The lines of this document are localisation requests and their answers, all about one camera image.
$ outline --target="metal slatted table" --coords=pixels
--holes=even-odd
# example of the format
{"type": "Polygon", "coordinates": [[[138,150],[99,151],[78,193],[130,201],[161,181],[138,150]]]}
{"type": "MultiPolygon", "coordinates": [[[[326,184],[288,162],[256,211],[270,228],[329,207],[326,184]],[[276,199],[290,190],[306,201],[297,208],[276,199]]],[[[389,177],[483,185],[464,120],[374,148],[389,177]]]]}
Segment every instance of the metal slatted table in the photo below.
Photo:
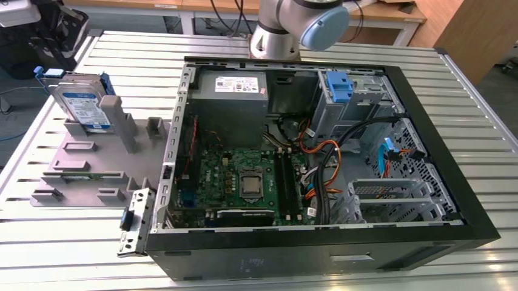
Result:
{"type": "MultiPolygon", "coordinates": [[[[248,42],[240,38],[105,32],[101,37],[89,37],[78,53],[77,72],[103,70],[110,74],[134,118],[170,119],[186,55],[246,58],[248,42]]],[[[302,58],[402,68],[503,238],[409,272],[174,282],[150,258],[117,257],[121,209],[30,205],[66,131],[66,116],[51,98],[0,175],[2,290],[517,288],[518,142],[451,58],[428,48],[353,44],[338,44],[326,52],[302,50],[302,58]]]]}

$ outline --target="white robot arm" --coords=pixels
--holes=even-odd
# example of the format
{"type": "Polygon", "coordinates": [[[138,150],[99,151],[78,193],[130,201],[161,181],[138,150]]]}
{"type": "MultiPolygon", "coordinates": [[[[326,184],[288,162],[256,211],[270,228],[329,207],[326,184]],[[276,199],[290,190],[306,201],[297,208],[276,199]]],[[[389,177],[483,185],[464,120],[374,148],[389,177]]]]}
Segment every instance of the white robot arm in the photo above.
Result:
{"type": "Polygon", "coordinates": [[[258,59],[297,59],[300,42],[326,50],[349,28],[344,0],[262,0],[250,51],[258,59]]]}

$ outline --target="power supply label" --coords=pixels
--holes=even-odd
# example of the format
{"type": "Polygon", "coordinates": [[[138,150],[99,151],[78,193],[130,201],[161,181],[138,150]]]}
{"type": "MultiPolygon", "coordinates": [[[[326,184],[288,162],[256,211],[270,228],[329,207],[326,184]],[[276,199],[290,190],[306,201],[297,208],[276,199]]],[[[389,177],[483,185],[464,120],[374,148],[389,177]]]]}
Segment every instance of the power supply label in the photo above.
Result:
{"type": "Polygon", "coordinates": [[[218,77],[216,91],[228,93],[260,93],[260,78],[218,77]]]}
{"type": "Polygon", "coordinates": [[[63,93],[65,101],[79,123],[91,129],[109,129],[110,121],[99,108],[98,96],[91,93],[63,93]]]}

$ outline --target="white label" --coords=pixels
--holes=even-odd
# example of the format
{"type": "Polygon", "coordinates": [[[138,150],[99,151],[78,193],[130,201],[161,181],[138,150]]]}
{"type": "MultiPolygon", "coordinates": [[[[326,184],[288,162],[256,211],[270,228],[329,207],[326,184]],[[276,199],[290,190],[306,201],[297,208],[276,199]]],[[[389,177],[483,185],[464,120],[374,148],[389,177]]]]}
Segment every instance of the white label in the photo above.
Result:
{"type": "Polygon", "coordinates": [[[309,207],[308,208],[308,216],[316,217],[317,216],[317,209],[309,207]]]}
{"type": "Polygon", "coordinates": [[[155,4],[157,8],[169,8],[169,9],[177,9],[177,5],[166,5],[166,4],[155,4]]]}
{"type": "Polygon", "coordinates": [[[256,77],[218,77],[217,92],[260,93],[260,79],[256,77]]]}
{"type": "Polygon", "coordinates": [[[98,106],[99,100],[95,94],[67,92],[63,93],[63,97],[81,124],[91,129],[110,127],[109,118],[98,106]]]}
{"type": "Polygon", "coordinates": [[[310,128],[306,129],[306,133],[308,133],[308,135],[312,136],[312,137],[316,136],[316,132],[314,132],[310,128]]]}
{"type": "Polygon", "coordinates": [[[423,22],[423,19],[405,18],[405,22],[423,22]]]}

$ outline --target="cpu socket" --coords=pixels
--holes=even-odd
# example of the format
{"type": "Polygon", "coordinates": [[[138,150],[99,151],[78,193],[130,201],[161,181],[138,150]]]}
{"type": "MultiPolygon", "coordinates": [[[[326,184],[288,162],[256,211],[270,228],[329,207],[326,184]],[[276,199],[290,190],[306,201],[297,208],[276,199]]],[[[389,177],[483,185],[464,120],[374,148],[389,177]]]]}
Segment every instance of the cpu socket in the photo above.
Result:
{"type": "Polygon", "coordinates": [[[264,197],[262,169],[240,171],[240,197],[250,203],[256,203],[264,197]]]}

